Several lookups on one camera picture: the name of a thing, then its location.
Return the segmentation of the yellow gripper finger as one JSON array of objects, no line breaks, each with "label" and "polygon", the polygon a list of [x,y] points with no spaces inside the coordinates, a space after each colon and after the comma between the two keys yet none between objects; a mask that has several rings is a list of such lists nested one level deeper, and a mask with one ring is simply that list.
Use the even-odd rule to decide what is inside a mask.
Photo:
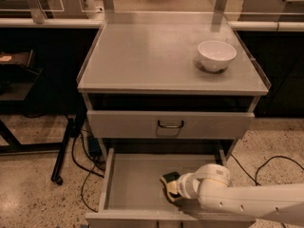
[{"label": "yellow gripper finger", "polygon": [[161,182],[164,186],[164,193],[171,202],[177,202],[181,200],[181,194],[178,191],[177,182],[175,180],[170,182],[162,180]]}]

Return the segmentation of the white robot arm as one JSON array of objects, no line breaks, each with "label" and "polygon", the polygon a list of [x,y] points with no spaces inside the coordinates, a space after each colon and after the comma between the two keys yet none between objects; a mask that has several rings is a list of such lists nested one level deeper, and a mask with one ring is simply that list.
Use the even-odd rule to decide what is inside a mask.
[{"label": "white robot arm", "polygon": [[234,187],[225,166],[209,163],[194,173],[161,176],[166,196],[197,200],[204,209],[297,226],[304,225],[304,184]]}]

